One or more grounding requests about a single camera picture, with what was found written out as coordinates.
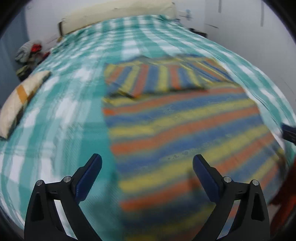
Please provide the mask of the striped knit sweater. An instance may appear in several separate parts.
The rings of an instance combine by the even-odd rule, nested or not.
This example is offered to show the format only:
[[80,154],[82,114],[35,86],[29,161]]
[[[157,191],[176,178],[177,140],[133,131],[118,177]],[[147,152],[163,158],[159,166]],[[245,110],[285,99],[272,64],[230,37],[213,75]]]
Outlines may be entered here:
[[124,240],[191,240],[214,209],[194,170],[278,192],[285,154],[257,104],[217,63],[197,56],[106,64],[103,114],[116,162]]

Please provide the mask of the orange fleece clothing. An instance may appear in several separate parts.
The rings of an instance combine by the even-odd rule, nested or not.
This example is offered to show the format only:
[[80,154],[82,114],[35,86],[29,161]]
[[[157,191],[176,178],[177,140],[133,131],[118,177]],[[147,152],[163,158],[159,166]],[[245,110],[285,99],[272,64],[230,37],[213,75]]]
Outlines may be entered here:
[[276,235],[283,228],[292,211],[295,209],[295,169],[294,161],[280,190],[271,201],[272,205],[280,206],[270,225],[271,236]]

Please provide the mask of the clothes pile beside bed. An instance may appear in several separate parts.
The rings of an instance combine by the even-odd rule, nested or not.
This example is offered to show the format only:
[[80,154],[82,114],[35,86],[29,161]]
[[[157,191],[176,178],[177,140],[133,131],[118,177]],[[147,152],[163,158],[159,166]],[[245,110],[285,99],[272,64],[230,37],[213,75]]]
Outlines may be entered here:
[[32,71],[42,63],[50,54],[50,51],[44,52],[41,41],[28,41],[17,51],[15,61],[22,65],[16,75],[20,81],[24,81]]

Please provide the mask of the teal plaid bed cover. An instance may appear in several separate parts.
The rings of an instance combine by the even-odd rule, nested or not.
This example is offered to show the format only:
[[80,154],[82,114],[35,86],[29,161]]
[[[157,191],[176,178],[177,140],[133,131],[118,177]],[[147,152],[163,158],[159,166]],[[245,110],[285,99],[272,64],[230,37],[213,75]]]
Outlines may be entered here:
[[73,174],[94,154],[101,173],[81,203],[103,240],[124,240],[121,194],[103,106],[104,66],[138,57],[197,56],[217,61],[259,109],[263,122],[284,151],[285,169],[295,147],[280,139],[282,123],[295,114],[280,89],[259,68],[223,46],[190,32],[162,15],[130,16],[90,25],[63,37],[33,72],[49,70],[8,139],[1,139],[1,208],[20,229],[34,184]]

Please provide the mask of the white wardrobe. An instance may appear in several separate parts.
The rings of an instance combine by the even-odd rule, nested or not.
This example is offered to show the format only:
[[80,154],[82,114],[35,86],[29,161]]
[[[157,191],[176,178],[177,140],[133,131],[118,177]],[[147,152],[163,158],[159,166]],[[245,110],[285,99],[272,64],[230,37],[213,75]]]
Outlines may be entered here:
[[263,1],[206,1],[208,38],[262,70],[295,107],[295,42]]

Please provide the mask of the cream orange striped pillow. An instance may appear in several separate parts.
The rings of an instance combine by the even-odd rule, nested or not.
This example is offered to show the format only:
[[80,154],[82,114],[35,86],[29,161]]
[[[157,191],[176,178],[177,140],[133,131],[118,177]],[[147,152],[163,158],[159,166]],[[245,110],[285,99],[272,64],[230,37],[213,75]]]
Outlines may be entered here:
[[1,108],[1,138],[9,138],[22,118],[30,100],[50,75],[49,70],[35,73],[13,90]]

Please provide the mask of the dark bedside table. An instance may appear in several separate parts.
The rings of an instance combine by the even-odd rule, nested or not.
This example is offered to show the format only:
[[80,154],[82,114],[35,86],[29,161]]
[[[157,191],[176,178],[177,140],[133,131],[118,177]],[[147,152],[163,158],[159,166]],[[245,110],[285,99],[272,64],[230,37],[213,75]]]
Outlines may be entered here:
[[200,36],[202,36],[202,37],[208,38],[208,35],[207,35],[205,32],[198,31],[198,30],[196,30],[196,29],[194,29],[194,28],[189,28],[188,30],[189,30],[190,32],[192,32],[192,33],[195,33],[195,34],[200,35]]

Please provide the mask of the cream padded headboard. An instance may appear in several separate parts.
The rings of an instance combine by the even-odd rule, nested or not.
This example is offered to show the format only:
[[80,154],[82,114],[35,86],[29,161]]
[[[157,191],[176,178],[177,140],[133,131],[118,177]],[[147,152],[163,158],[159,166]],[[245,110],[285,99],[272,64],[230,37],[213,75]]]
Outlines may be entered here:
[[76,10],[58,23],[61,36],[105,20],[141,15],[165,15],[176,18],[176,7],[172,1],[109,1]]

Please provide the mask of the blue curtain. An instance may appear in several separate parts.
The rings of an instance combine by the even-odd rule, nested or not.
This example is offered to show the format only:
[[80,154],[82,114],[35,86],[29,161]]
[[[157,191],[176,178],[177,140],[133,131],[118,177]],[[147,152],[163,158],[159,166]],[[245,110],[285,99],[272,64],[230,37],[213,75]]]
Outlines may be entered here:
[[25,9],[21,9],[1,32],[1,105],[20,83],[16,75],[20,65],[15,61],[15,56],[28,40]]

